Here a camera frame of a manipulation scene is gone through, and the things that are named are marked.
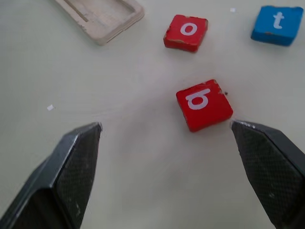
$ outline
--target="unpainted wooden piece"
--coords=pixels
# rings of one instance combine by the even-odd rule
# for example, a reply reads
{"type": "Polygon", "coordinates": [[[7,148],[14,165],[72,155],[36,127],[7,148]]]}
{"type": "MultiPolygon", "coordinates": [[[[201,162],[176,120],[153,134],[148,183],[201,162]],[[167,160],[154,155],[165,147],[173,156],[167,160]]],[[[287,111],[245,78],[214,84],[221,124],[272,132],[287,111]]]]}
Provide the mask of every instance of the unpainted wooden piece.
{"type": "Polygon", "coordinates": [[[104,45],[144,16],[135,0],[55,0],[98,44],[104,45]]]}

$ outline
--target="white table surface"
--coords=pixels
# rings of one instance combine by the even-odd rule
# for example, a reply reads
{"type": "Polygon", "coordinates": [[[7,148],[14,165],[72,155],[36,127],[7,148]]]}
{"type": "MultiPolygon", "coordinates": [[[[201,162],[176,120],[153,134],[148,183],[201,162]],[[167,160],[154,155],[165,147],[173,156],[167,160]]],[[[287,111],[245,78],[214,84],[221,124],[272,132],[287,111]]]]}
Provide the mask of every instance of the white table surface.
{"type": "Polygon", "coordinates": [[[0,0],[0,215],[65,132],[99,121],[83,229],[274,228],[229,122],[190,133],[175,93],[214,78],[235,118],[305,150],[305,22],[288,48],[250,39],[262,5],[304,0],[139,3],[145,17],[100,47],[52,0],[0,0]],[[175,14],[209,20],[198,53],[164,47],[175,14]]]}

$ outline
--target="white debris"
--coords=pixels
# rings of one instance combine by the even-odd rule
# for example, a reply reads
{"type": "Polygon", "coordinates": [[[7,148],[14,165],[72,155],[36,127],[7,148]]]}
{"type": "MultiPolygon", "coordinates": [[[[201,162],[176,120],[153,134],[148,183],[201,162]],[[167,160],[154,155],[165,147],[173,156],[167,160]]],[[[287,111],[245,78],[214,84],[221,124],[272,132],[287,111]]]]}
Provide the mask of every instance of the white debris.
{"type": "Polygon", "coordinates": [[[53,106],[53,104],[51,104],[50,106],[47,107],[48,111],[53,110],[55,107],[53,106]]]}
{"type": "Polygon", "coordinates": [[[77,202],[76,202],[76,208],[77,208],[76,216],[79,216],[80,213],[81,213],[81,209],[80,209],[80,207],[78,206],[77,202]]]}
{"type": "Polygon", "coordinates": [[[247,127],[250,127],[250,128],[255,129],[255,125],[251,125],[251,124],[249,124],[249,123],[242,122],[242,121],[237,121],[237,120],[235,120],[235,122],[237,122],[237,123],[239,123],[239,124],[242,124],[242,125],[245,125],[245,126],[247,126],[247,127]]]}

